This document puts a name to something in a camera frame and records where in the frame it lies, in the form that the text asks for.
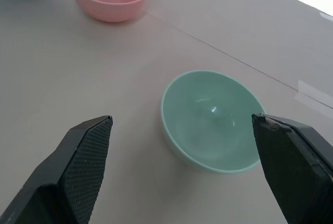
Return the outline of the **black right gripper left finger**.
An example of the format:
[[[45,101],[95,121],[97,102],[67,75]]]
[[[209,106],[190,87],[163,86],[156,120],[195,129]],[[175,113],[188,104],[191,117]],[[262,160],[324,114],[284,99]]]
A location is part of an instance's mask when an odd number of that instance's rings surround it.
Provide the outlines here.
[[[104,179],[113,125],[101,116],[71,128],[32,172],[0,224],[88,224]]]

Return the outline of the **green plastic bowl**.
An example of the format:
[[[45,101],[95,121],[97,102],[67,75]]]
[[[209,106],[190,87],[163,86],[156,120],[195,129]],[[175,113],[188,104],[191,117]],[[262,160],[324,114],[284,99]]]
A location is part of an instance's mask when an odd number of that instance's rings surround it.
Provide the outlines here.
[[[173,152],[216,174],[241,173],[260,163],[251,116],[264,111],[243,84],[211,70],[174,78],[160,103],[163,132]]]

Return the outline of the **clear tape strip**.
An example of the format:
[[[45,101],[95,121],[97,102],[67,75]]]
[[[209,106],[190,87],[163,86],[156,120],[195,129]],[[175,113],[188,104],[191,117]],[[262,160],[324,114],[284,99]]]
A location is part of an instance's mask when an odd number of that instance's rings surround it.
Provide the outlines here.
[[[333,109],[333,96],[330,96],[316,89],[315,87],[310,86],[302,80],[298,80],[298,93]]]

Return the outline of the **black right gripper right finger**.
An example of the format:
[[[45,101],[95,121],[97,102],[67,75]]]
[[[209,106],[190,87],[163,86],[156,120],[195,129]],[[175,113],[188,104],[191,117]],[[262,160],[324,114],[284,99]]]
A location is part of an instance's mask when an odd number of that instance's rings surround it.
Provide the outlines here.
[[[265,179],[288,224],[333,224],[333,146],[313,127],[252,115]]]

